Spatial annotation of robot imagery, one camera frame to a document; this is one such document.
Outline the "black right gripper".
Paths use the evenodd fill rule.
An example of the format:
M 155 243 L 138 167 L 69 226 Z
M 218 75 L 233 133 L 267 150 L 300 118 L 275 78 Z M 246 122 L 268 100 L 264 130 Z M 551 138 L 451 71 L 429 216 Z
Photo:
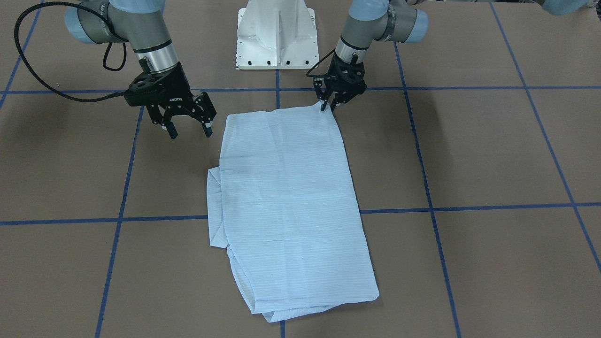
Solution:
M 178 137 L 172 119 L 179 116 L 197 120 L 206 137 L 212 136 L 216 109 L 207 92 L 193 94 L 180 62 L 159 73 L 141 73 L 124 98 L 132 107 L 146 107 L 152 123 L 165 128 L 171 140 Z

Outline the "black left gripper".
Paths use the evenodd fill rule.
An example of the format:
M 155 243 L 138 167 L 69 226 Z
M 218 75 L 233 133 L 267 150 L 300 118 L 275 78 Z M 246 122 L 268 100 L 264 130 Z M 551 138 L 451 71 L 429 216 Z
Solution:
M 363 62 L 358 62 L 355 53 L 352 55 L 351 62 L 347 63 L 336 55 L 335 50 L 332 50 L 319 60 L 313 69 L 330 55 L 332 60 L 328 71 L 322 75 L 313 75 L 313 88 L 317 99 L 320 100 L 321 111 L 326 111 L 330 107 L 333 113 L 338 105 L 346 104 L 356 96 L 364 94 L 367 84 L 363 79 L 365 75 Z

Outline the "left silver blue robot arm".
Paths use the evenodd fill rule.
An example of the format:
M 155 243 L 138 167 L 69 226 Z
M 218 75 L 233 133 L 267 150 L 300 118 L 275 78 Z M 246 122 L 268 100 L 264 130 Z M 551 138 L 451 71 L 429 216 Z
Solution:
M 336 47 L 316 64 L 331 58 L 328 70 L 321 75 L 306 77 L 313 80 L 313 88 L 321 103 L 321 110 L 334 111 L 339 105 L 364 94 L 364 60 L 374 41 L 418 43 L 429 29 L 425 11 L 412 8 L 405 0 L 354 0 Z

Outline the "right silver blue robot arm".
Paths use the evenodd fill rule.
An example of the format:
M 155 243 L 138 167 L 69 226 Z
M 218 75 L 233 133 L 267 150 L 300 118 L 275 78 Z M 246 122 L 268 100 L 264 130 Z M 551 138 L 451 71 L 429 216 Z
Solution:
M 127 88 L 131 107 L 145 107 L 153 124 L 171 139 L 178 135 L 173 117 L 189 116 L 212 135 L 216 110 L 206 92 L 193 95 L 161 8 L 162 0 L 84 0 L 69 8 L 66 27 L 86 44 L 129 43 L 142 68 Z

